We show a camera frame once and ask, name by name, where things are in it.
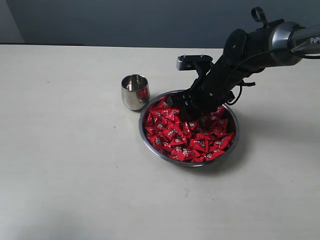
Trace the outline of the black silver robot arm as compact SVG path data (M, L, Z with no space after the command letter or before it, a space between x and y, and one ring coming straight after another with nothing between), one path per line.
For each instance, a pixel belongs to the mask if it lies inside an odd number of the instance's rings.
M263 24L250 33L239 28L233 31L216 62L209 55L177 58L178 70L195 70L198 74L190 88L166 100L169 107L180 110L181 120L196 120L223 104L234 105L240 97L233 94L233 88L255 86L255 82L244 79L266 68L293 66L301 59L319 59L319 25L302 27L283 19Z

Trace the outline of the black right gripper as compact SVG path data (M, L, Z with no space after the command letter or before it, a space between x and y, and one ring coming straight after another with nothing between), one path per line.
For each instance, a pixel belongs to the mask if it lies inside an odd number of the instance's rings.
M196 70L198 78L183 94L171 94L166 98L169 107L179 107L179 119L192 122L201 114L214 112L219 106L232 100L232 89L247 77L241 66L229 66L220 58L208 71Z

